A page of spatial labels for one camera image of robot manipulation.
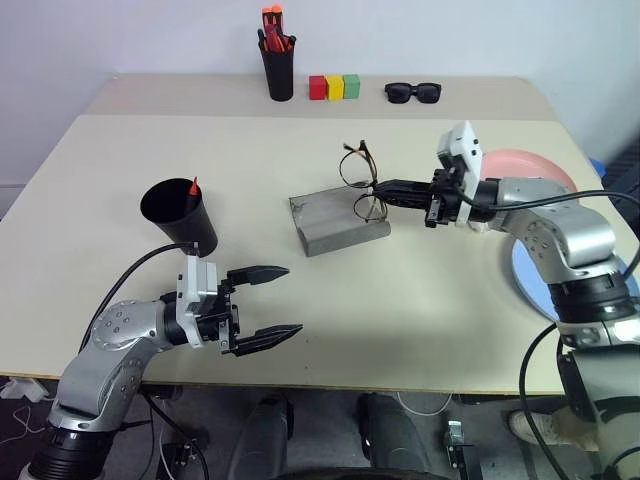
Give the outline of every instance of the gray block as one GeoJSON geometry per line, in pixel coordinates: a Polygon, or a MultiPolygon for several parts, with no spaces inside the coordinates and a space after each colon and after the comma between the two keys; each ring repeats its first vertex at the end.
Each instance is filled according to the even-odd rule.
{"type": "MultiPolygon", "coordinates": [[[[360,189],[340,187],[289,199],[293,221],[307,257],[386,237],[391,233],[389,222],[365,222],[354,213],[353,205],[362,193],[360,189]]],[[[379,215],[376,209],[371,216],[379,215]]]]}

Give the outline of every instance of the black pen holder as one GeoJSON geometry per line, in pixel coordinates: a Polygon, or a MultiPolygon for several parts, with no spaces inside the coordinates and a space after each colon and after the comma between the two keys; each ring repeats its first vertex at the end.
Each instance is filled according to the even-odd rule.
{"type": "MultiPolygon", "coordinates": [[[[191,180],[171,178],[151,187],[140,201],[144,218],[155,223],[174,242],[198,242],[200,257],[218,246],[209,215],[204,208],[202,190],[190,197],[191,180]]],[[[189,255],[189,249],[182,249],[189,255]]]]}
{"type": "Polygon", "coordinates": [[[269,96],[277,102],[293,97],[293,52],[293,48],[281,53],[261,51],[269,96]]]}

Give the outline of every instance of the white cable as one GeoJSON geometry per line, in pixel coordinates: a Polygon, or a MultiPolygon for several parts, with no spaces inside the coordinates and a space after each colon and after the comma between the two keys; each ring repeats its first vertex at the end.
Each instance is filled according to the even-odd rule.
{"type": "MultiPolygon", "coordinates": [[[[167,404],[164,400],[162,401],[162,406],[165,407],[164,410],[166,410],[167,404]]],[[[160,449],[160,458],[162,459],[162,464],[164,465],[164,469],[167,472],[167,475],[169,475],[169,479],[176,480],[173,477],[173,475],[171,475],[171,471],[169,470],[169,466],[167,465],[167,460],[164,458],[164,451],[162,450],[162,434],[164,433],[164,424],[165,422],[162,422],[162,427],[160,427],[160,435],[158,436],[158,448],[160,449]]]]}
{"type": "Polygon", "coordinates": [[[453,398],[453,393],[450,393],[447,396],[447,400],[444,402],[444,404],[434,412],[416,412],[415,410],[412,410],[411,408],[409,408],[407,404],[402,401],[400,392],[397,392],[397,395],[398,395],[398,402],[400,402],[400,405],[402,405],[402,408],[404,408],[407,412],[413,413],[414,415],[417,415],[419,417],[435,417],[436,415],[440,415],[442,412],[444,412],[447,409],[447,407],[449,406],[449,402],[451,402],[451,398],[453,398]]]}
{"type": "Polygon", "coordinates": [[[29,405],[25,405],[24,407],[20,407],[17,410],[13,411],[12,417],[16,419],[16,421],[22,425],[24,427],[24,432],[22,432],[21,435],[18,435],[17,437],[11,437],[11,438],[7,438],[5,440],[2,440],[0,442],[0,445],[4,445],[5,443],[9,443],[9,442],[13,442],[15,440],[22,440],[24,437],[26,437],[29,433],[40,433],[40,432],[44,432],[44,427],[39,428],[37,430],[32,429],[29,426],[29,420],[31,420],[31,407],[29,405]],[[27,411],[27,418],[26,420],[21,419],[20,417],[18,417],[18,413],[22,412],[23,410],[27,411]]]}

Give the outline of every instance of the yellow block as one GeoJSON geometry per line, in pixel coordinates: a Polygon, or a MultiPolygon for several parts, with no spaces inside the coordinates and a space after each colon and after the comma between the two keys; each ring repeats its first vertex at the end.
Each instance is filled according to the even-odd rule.
{"type": "Polygon", "coordinates": [[[344,95],[344,80],[342,75],[329,75],[327,79],[327,99],[342,100],[344,95]]]}

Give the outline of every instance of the black sunglasses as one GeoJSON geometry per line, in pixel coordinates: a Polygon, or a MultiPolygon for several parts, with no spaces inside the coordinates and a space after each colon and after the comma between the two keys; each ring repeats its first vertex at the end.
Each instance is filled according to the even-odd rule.
{"type": "Polygon", "coordinates": [[[391,103],[407,103],[415,95],[421,103],[436,103],[440,100],[442,86],[438,83],[419,83],[415,87],[410,83],[387,83],[384,91],[391,103]]]}

